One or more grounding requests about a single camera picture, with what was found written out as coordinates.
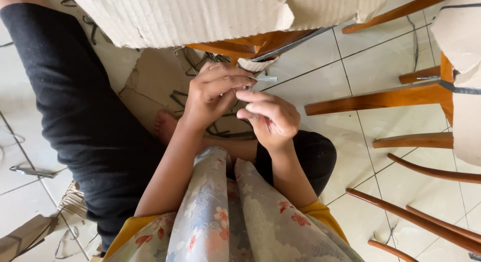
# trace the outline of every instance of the foot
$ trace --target foot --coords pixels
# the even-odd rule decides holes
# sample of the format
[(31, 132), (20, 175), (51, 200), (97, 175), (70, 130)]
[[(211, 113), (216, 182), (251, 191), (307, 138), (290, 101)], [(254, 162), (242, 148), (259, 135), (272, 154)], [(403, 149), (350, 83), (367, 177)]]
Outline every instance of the foot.
[(155, 136), (159, 137), (162, 144), (168, 145), (177, 127), (175, 119), (166, 110), (159, 110), (155, 117)]

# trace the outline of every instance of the person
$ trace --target person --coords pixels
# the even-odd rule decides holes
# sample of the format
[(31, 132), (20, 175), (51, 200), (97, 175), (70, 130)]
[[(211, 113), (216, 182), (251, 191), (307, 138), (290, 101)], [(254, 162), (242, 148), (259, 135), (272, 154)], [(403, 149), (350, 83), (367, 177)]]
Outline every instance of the person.
[[(251, 73), (207, 62), (181, 119), (159, 111), (154, 137), (110, 88), (75, 17), (44, 0), (0, 0), (0, 8), (42, 135), (84, 192), (108, 260), (362, 260), (318, 199), (333, 144), (298, 130), (292, 104), (242, 90), (256, 83)], [(257, 140), (204, 137), (235, 98), (249, 102), (237, 117)]]

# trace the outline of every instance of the white tile floor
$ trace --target white tile floor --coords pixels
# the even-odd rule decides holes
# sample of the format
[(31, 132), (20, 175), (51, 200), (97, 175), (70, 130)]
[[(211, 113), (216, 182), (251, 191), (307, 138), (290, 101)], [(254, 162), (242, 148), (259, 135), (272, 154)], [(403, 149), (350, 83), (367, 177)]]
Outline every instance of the white tile floor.
[[(382, 12), (409, 1), (412, 0), (391, 0)], [(418, 37), (417, 69), (439, 64), (440, 51), (428, 30), (438, 9), (439, 6), (434, 6), (410, 15)], [(62, 10), (79, 15), (72, 8)], [(467, 252), (456, 245), (344, 194), (346, 187), (352, 187), (401, 207), (411, 205), (481, 233), (481, 185), (427, 177), (393, 164), (386, 154), (390, 152), (407, 161), (443, 170), (481, 173), (480, 167), (455, 158), (449, 149), (372, 147), (372, 141), (383, 137), (448, 131), (438, 105), (305, 115), (306, 104), (396, 87), (399, 86), (398, 75), (413, 70), (414, 34), (407, 18), (348, 35), (340, 31), (343, 26), (284, 54), (269, 70), (270, 75), (279, 77), (279, 82), (258, 84), (255, 89), (265, 89), (292, 102), (302, 115), (302, 129), (319, 132), (334, 142), (338, 161), (321, 200), (331, 208), (350, 244), (366, 261), (398, 261), (395, 256), (367, 245), (367, 240), (374, 235), (380, 241), (387, 241), (391, 227), (395, 227), (394, 240), (391, 238), (389, 245), (421, 262), (471, 261)], [(3, 25), (0, 25), (0, 41), (0, 44), (10, 41)], [(118, 91), (140, 53), (103, 44), (96, 50), (106, 65), (112, 87)], [(117, 57), (125, 59), (120, 60), (122, 64), (112, 60)], [(39, 180), (8, 170), (13, 165), (47, 171), (58, 171), (64, 166), (57, 162), (55, 152), (41, 136), (40, 114), (15, 47), (0, 49), (0, 71), (3, 74), (0, 80), (0, 111), (3, 114), (0, 118), (0, 222), (3, 224), (0, 236), (4, 236), (37, 214), (56, 214), (56, 205), (72, 180), (72, 174), (63, 170), (53, 180)], [(11, 130), (19, 141), (25, 141), (17, 144), (8, 134)], [(97, 237), (88, 244), (96, 234), (95, 224), (82, 222), (69, 214), (61, 216), (57, 230), (42, 243), (43, 248), (35, 248), (15, 261), (57, 261), (54, 251), (68, 229), (78, 231), (78, 238), (70, 240), (71, 234), (67, 236), (58, 255), (86, 248), (64, 261), (87, 261), (99, 242)]]

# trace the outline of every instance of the yellow sleeve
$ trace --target yellow sleeve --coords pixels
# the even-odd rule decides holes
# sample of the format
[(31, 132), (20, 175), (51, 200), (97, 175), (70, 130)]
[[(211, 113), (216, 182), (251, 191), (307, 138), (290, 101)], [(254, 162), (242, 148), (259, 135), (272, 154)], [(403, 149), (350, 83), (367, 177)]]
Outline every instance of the yellow sleeve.
[(105, 253), (104, 259), (109, 258), (113, 253), (115, 253), (120, 247), (122, 247), (131, 237), (133, 237), (138, 231), (148, 225), (150, 222), (155, 220), (158, 216), (150, 217), (130, 217), (128, 218), (119, 234), (113, 240), (109, 249)]
[(347, 244), (349, 244), (346, 235), (344, 234), (334, 217), (330, 214), (329, 208), (323, 205), (321, 201), (317, 200), (316, 202), (308, 206), (300, 208), (299, 211), (303, 214), (307, 214), (318, 219), (323, 224), (333, 229), (334, 232), (336, 232)]

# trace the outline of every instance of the hand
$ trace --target hand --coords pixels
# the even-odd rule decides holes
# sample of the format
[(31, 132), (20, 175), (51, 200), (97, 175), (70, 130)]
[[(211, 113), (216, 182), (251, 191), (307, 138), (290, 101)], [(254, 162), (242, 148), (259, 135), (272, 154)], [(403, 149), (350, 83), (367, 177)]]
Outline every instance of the hand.
[(252, 73), (226, 63), (205, 63), (190, 81), (189, 97), (179, 124), (203, 132), (230, 108), (237, 89), (256, 84), (249, 76)]
[(292, 137), (299, 129), (301, 116), (296, 107), (278, 96), (251, 91), (238, 91), (238, 99), (250, 102), (237, 112), (252, 124), (259, 142), (269, 153), (292, 145)]

